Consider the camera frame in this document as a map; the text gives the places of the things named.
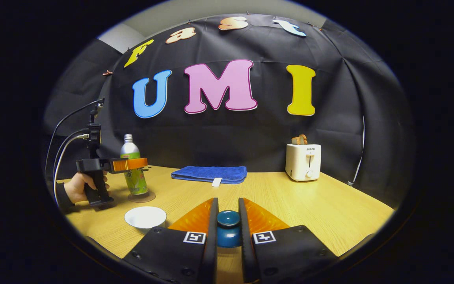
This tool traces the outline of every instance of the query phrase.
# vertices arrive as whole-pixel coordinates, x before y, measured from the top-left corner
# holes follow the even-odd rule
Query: hand
[[[104,182],[108,181],[106,174],[108,174],[108,172],[103,171]],[[87,174],[81,172],[77,172],[76,174],[74,174],[72,179],[64,184],[66,194],[68,195],[72,203],[77,203],[79,201],[87,201],[87,196],[85,195],[85,191],[83,190],[85,183],[89,185],[90,188],[96,189],[94,180]],[[110,188],[110,185],[108,185],[107,183],[105,183],[105,186],[106,189]]]

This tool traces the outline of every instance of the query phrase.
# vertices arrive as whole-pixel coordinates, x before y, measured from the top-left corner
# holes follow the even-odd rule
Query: blue towel
[[[246,167],[194,167],[187,166],[171,173],[171,178],[209,181],[222,178],[220,183],[241,183],[246,178]]]

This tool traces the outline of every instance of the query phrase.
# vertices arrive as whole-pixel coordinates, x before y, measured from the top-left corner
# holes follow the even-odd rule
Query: white bowl
[[[136,207],[129,210],[124,219],[126,222],[140,230],[143,234],[153,227],[164,227],[167,214],[164,210],[153,206]]]

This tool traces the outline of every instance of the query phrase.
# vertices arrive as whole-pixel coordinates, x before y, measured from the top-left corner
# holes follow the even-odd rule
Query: white toaster
[[[287,144],[285,171],[293,180],[315,180],[320,176],[321,145]]]

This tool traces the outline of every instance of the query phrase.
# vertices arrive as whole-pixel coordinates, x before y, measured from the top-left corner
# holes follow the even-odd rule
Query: letter m
[[[229,88],[229,100],[225,107],[234,111],[247,111],[257,108],[257,101],[252,97],[250,86],[250,60],[230,61],[217,78],[206,64],[196,64],[187,67],[184,73],[189,75],[190,90],[189,104],[185,106],[186,113],[200,113],[207,106],[201,101],[201,92],[214,110],[220,107],[223,96]]]

